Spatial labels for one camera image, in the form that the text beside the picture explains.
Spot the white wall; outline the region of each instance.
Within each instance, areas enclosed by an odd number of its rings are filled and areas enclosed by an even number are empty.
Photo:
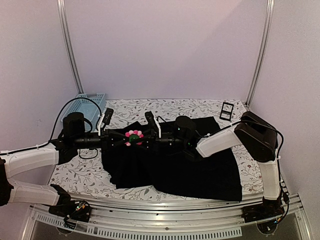
[[[65,1],[85,92],[245,100],[267,1]]]
[[[276,1],[253,112],[283,132],[281,168],[320,239],[320,1]]]
[[[46,142],[60,108],[76,94],[57,1],[1,1],[0,150]],[[46,184],[51,173],[43,168],[19,179]],[[27,207],[0,207],[0,239],[18,239]]]

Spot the black cloth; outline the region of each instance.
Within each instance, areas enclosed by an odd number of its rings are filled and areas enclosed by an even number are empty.
[[[214,133],[219,125],[213,117],[193,119],[201,135]],[[161,123],[163,132],[170,131],[173,122]],[[147,125],[135,122],[119,133],[144,131]],[[189,161],[182,152],[167,155],[151,153],[126,145],[118,147],[102,160],[111,182],[120,188],[153,185],[158,191],[202,199],[241,201],[242,186],[236,159],[231,149],[215,153],[202,161]]]

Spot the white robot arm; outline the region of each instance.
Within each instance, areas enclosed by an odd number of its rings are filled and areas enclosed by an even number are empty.
[[[108,124],[112,113],[113,110],[107,109],[107,117],[99,122],[99,126],[102,122]],[[190,124],[192,121],[188,117],[180,116],[176,119],[175,126],[179,125],[177,127],[179,131],[173,129],[172,132],[161,132],[160,125],[153,114],[146,112],[145,116],[151,132],[147,138],[149,141],[146,141],[146,143],[149,142],[148,144],[186,148],[189,137],[192,136],[191,138],[193,138],[194,136],[195,127]],[[51,140],[41,146],[32,147],[29,150],[1,151],[0,206],[7,203],[24,202],[53,206],[51,212],[60,216],[65,216],[67,212],[74,212],[77,204],[75,201],[71,201],[70,195],[60,186],[40,186],[16,181],[12,177],[31,169],[67,163],[78,154],[78,149],[101,148],[102,158],[104,158],[108,154],[108,149],[123,145],[126,142],[134,144],[145,141],[143,138],[127,138],[109,129],[104,131],[100,129],[98,133],[85,132],[85,121],[82,113],[71,113],[63,119],[63,137],[61,135],[58,139]],[[248,222],[250,222],[250,219],[258,220],[251,212],[261,212],[263,217],[276,216],[283,212],[277,132],[273,126],[248,111],[242,115],[241,121],[236,125],[222,129],[211,136],[198,139],[197,146],[193,149],[203,158],[206,158],[214,153],[243,144],[253,159],[258,161],[263,181],[264,198],[261,206],[243,211]],[[54,207],[65,205],[71,206],[68,211],[63,209],[63,212],[61,212],[60,208]],[[87,214],[86,216],[87,218],[84,221],[89,220],[90,215]]]
[[[206,158],[222,150],[242,145],[243,143],[235,133],[236,127],[235,125],[208,138],[202,138],[198,142],[196,150],[203,158]],[[258,161],[263,183],[263,196],[267,200],[277,200],[281,192],[277,160],[278,149],[275,149],[274,155],[273,160]]]
[[[12,186],[9,196],[6,196],[8,203],[32,203],[54,206],[58,203],[59,194],[52,186],[41,186],[26,182],[21,182],[12,177],[40,167],[56,165],[59,163],[59,152],[56,147],[49,143],[42,148],[21,151],[13,154],[1,156],[0,168],[2,170],[2,181]]]

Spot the white table surface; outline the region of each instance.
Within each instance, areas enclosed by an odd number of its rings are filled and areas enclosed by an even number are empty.
[[[109,128],[124,128],[135,121],[146,124],[144,114],[152,111],[155,116],[161,116],[166,121],[174,121],[179,115],[190,118],[213,116],[221,128],[230,124],[219,119],[223,102],[234,104],[232,122],[240,119],[246,111],[240,100],[209,100],[209,99],[135,99],[107,100],[106,106],[114,109]],[[262,177],[258,163],[252,159],[243,145],[232,148],[238,165],[242,194],[249,195],[263,191]],[[157,191],[153,186],[143,186],[128,189],[116,189],[110,183],[111,176],[103,169],[101,153],[98,156],[84,160],[78,156],[69,163],[57,165],[49,184],[57,184],[67,192],[90,197],[115,198],[145,201],[194,200],[184,196],[176,196]],[[93,157],[96,151],[83,149],[81,155]]]

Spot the metal pole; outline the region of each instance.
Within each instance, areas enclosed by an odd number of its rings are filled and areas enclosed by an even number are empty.
[[[58,4],[58,11],[59,11],[59,17],[60,17],[60,23],[61,23],[61,29],[62,29],[64,43],[65,43],[65,48],[66,48],[66,51],[68,54],[75,86],[76,86],[78,93],[83,94],[84,89],[83,89],[82,83],[80,81],[80,76],[79,76],[79,72],[77,69],[74,51],[73,51],[71,39],[70,39],[70,32],[69,32],[68,22],[67,22],[65,0],[57,0],[57,4]]]
[[[264,56],[266,53],[266,48],[267,48],[267,43],[268,43],[268,37],[269,37],[269,32],[271,28],[271,21],[272,21],[272,15],[274,12],[274,5],[275,1],[274,0],[268,0],[267,2],[267,7],[266,7],[266,14],[265,14],[265,22],[264,22],[264,28],[263,28],[263,36],[262,36],[262,41],[261,41],[261,46],[259,50],[259,56],[255,65],[255,70],[254,70],[254,75],[253,79],[250,85],[249,93],[245,101],[245,106],[247,108],[250,107],[252,100],[254,98],[254,94],[256,91],[261,67],[264,61]]]

